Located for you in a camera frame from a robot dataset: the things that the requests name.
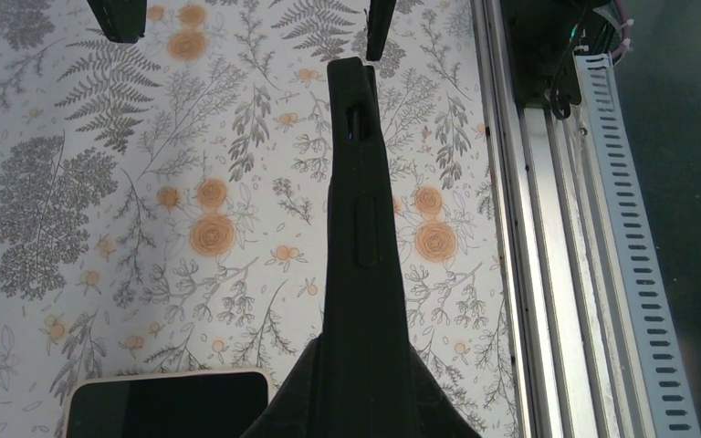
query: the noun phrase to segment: phone screen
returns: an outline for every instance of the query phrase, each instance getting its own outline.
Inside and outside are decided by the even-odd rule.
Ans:
[[[71,399],[67,438],[239,438],[267,407],[257,372],[100,381]]]

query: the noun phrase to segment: dark floor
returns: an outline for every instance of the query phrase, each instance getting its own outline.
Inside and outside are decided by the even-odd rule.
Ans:
[[[625,2],[623,115],[701,427],[701,1]]]

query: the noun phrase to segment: black plastic part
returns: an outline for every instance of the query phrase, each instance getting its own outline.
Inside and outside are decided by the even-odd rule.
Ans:
[[[371,0],[369,19],[367,21],[367,60],[379,61],[382,50],[385,48],[385,40],[388,38],[388,29],[391,27],[393,9],[396,0]]]
[[[103,35],[114,43],[135,44],[146,31],[146,0],[88,0]]]
[[[417,436],[404,286],[377,102],[360,59],[335,60],[327,70],[334,142],[331,242],[312,432]]]
[[[585,3],[590,9],[610,0],[502,0],[515,101],[521,106],[547,106],[549,86],[570,33]],[[605,20],[589,12],[585,43],[592,44]],[[570,103],[581,103],[579,81],[569,57],[560,77],[560,89]]]
[[[374,70],[329,63],[323,332],[244,438],[477,438],[410,345]]]

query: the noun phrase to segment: metal frame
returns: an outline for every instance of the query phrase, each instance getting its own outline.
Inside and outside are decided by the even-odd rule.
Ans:
[[[571,119],[519,108],[500,2],[473,7],[518,435],[698,438],[611,61],[577,57]]]

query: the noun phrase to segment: floral wallpaper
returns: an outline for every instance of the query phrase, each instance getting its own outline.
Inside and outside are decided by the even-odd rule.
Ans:
[[[349,0],[0,0],[0,436],[62,435],[85,379],[260,367],[321,328],[326,63]],[[515,436],[467,0],[399,0],[377,63],[412,343],[485,437]]]

